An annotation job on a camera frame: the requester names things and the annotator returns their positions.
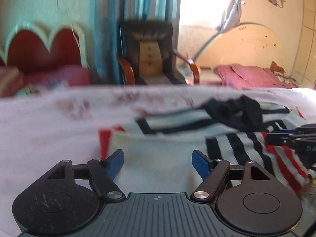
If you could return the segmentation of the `striped knit sweater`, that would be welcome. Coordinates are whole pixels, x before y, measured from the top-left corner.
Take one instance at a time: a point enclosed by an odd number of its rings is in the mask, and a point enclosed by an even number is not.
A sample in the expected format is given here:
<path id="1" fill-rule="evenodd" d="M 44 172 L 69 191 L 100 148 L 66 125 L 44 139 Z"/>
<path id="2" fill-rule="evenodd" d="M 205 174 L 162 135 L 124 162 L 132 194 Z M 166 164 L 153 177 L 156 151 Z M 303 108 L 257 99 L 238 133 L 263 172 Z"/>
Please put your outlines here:
<path id="1" fill-rule="evenodd" d="M 103 158 L 120 149 L 124 165 L 116 182 L 126 192 L 191 192 L 201 183 L 194 150 L 232 165 L 253 160 L 294 192 L 308 183 L 308 165 L 283 145 L 269 146 L 273 130 L 305 124 L 297 108 L 260 103 L 247 96 L 210 99 L 200 106 L 147 115 L 99 130 Z"/>

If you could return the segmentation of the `pink bedding on far bed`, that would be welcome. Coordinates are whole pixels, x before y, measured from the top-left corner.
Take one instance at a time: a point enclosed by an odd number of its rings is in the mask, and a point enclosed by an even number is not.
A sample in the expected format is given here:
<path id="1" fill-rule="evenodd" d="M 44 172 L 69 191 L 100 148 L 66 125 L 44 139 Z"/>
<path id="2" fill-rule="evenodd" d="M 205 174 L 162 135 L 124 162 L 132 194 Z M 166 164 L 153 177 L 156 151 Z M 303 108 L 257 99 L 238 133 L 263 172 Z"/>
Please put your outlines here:
<path id="1" fill-rule="evenodd" d="M 239 64 L 220 65 L 214 72 L 221 78 L 222 85 L 235 88 L 286 88 L 297 86 L 283 75 L 276 75 L 269 68 L 242 66 Z"/>

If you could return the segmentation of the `floral white bed sheet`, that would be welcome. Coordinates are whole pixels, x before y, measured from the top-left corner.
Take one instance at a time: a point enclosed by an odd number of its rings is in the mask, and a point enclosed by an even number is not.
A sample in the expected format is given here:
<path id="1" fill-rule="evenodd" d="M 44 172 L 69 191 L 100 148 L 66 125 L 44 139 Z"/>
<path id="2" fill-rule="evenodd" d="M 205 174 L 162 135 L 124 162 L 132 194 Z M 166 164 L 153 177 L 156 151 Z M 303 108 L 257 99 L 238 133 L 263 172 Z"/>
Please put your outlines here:
<path id="1" fill-rule="evenodd" d="M 309 88 L 231 89 L 208 86 L 82 87 L 40 96 L 1 99 L 1 236 L 18 236 L 14 199 L 59 161 L 84 164 L 100 156 L 98 131 L 144 114 L 199 106 L 209 99 L 242 95 L 298 109 L 315 122 L 315 91 Z M 191 164 L 195 144 L 141 144 L 125 150 L 117 177 L 123 192 L 192 192 L 201 178 Z"/>

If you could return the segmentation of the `cream arched headboard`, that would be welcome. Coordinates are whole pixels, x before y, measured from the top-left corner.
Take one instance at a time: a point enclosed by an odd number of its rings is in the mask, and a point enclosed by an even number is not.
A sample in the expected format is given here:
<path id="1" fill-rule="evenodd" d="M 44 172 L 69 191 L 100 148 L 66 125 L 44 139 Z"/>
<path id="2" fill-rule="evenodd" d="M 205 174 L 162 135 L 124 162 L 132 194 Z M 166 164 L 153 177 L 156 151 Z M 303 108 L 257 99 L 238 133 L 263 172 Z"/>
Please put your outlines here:
<path id="1" fill-rule="evenodd" d="M 291 71 L 281 39 L 271 29 L 258 24 L 241 24 L 217 35 L 195 62 L 200 68 L 201 82 L 220 82 L 221 78 L 214 72 L 220 65 L 269 68 L 275 62 L 286 73 Z"/>

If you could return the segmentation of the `grey tied curtain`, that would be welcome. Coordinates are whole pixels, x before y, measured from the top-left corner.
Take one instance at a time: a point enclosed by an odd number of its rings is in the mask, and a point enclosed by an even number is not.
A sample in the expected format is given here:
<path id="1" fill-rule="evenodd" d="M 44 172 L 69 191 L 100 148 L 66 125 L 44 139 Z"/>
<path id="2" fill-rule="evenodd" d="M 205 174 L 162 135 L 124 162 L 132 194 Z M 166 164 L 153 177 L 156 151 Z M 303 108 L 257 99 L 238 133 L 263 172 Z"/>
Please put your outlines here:
<path id="1" fill-rule="evenodd" d="M 230 0 L 222 16 L 221 25 L 217 28 L 219 33 L 225 33 L 239 25 L 242 16 L 243 0 Z"/>

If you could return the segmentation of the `red scalloped headboard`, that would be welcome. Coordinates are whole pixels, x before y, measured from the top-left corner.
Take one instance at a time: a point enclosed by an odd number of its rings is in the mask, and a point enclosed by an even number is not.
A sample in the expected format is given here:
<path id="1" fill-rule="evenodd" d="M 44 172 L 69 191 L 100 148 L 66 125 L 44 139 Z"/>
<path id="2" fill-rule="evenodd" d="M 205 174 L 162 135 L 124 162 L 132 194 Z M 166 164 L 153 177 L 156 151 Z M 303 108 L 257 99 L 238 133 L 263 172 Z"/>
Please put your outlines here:
<path id="1" fill-rule="evenodd" d="M 89 69 L 86 36 L 72 21 L 51 29 L 40 23 L 16 24 L 1 47 L 1 66 L 15 66 L 24 74 L 47 72 L 65 65 Z"/>

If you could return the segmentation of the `teal striped curtain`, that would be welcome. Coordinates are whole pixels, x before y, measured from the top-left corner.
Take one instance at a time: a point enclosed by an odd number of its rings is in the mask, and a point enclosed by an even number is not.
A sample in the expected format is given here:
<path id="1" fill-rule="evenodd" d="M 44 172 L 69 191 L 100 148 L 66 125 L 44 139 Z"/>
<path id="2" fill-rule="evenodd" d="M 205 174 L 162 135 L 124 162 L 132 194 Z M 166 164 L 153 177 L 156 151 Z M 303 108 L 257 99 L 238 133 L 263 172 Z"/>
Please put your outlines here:
<path id="1" fill-rule="evenodd" d="M 121 84 L 122 75 L 116 60 L 119 48 L 118 25 L 121 20 L 161 20 L 172 23 L 173 45 L 178 45 L 181 0 L 108 0 L 107 53 L 108 81 Z"/>

